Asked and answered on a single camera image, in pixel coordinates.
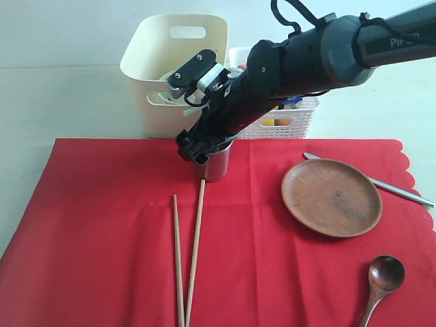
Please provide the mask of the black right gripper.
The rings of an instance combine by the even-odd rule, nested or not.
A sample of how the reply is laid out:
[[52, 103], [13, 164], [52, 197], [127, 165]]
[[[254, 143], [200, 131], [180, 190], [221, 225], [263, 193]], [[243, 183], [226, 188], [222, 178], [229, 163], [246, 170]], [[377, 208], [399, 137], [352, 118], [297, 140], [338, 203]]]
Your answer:
[[206, 164], [231, 138], [273, 109], [273, 75], [267, 71], [243, 72], [218, 92], [196, 123], [175, 139], [183, 160]]

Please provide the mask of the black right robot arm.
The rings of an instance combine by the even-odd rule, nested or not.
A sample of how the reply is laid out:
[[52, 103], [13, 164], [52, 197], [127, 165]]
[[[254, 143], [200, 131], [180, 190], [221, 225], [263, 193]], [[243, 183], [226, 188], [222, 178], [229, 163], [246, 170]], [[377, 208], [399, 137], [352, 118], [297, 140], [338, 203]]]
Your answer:
[[390, 18], [318, 18], [299, 1], [292, 5], [312, 24], [279, 43], [260, 40], [244, 70], [233, 77], [204, 49], [167, 79], [171, 96], [204, 95], [200, 118], [176, 137], [179, 155], [201, 166], [252, 122], [290, 97], [323, 95], [365, 83], [377, 67], [435, 56], [435, 3]]

